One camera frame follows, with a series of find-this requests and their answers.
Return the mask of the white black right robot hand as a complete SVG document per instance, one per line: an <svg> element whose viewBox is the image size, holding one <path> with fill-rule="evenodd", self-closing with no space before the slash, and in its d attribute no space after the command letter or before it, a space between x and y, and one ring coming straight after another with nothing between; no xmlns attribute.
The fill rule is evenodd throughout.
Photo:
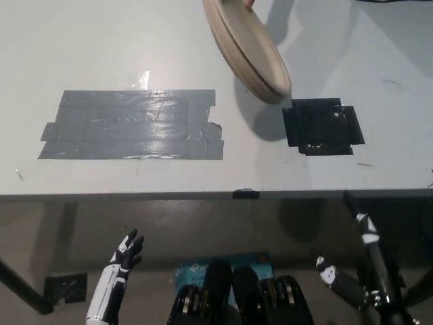
<svg viewBox="0 0 433 325"><path fill-rule="evenodd" d="M398 275L392 270L378 229L369 214L359 208L350 192L345 192L343 199L359 225L369 261L367 273L372 276L372 283L362 284L338 270L321 253L316 252L315 267L322 281L331 291L357 309L366 308L372 303L386 309L402 309L404 304Z"/></svg>

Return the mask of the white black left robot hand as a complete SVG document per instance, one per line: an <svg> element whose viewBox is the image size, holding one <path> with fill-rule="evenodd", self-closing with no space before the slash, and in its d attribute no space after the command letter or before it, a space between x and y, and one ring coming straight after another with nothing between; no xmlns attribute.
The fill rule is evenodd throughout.
<svg viewBox="0 0 433 325"><path fill-rule="evenodd" d="M118 313L132 269L141 261L144 238L132 230L115 250L104 267L93 293L86 324L117 324Z"/></svg>

